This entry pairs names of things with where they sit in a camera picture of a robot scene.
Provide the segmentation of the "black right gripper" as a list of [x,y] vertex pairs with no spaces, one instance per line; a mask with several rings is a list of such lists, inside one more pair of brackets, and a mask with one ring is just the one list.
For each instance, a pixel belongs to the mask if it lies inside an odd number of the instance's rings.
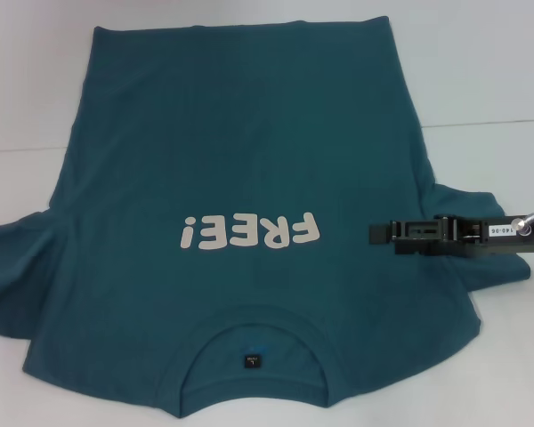
[[[450,218],[448,239],[438,244],[438,250],[457,257],[534,253],[534,226],[527,237],[518,235],[511,226],[514,219],[524,216]],[[421,254],[438,239],[438,220],[390,221],[368,227],[371,245],[393,245],[397,255]]]

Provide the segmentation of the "teal FREE print t-shirt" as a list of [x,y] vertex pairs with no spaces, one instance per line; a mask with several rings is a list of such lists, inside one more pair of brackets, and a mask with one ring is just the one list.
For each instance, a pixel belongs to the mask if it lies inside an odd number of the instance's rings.
[[179,416],[328,407],[451,357],[469,294],[530,276],[369,226],[500,212],[436,182],[386,17],[96,28],[48,208],[0,226],[0,335],[40,380]]

